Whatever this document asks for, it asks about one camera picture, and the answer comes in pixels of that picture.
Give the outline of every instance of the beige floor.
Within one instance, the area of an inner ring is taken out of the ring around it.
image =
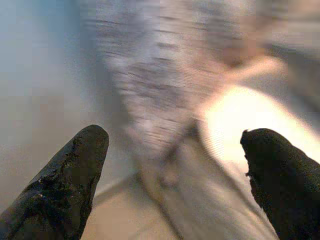
[[[177,240],[141,184],[133,180],[96,203],[81,240]]]

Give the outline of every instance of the worn gripper pad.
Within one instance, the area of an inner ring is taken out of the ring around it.
[[[279,133],[245,130],[245,152],[251,193],[280,240],[318,239],[320,165]]]
[[[97,125],[78,132],[1,214],[0,239],[80,239],[108,146]]]

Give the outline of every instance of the black rubber tip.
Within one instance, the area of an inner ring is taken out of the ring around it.
[[[102,127],[79,131],[1,214],[0,239],[80,239],[108,147]]]

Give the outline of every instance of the floor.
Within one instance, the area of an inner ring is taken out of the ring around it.
[[[177,240],[136,178],[94,203],[81,240]]]

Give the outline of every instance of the white wall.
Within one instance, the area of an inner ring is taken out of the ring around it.
[[[136,172],[120,146],[127,115],[111,76],[80,30],[77,9],[64,2],[1,2],[0,212],[90,124],[110,134],[97,192]]]

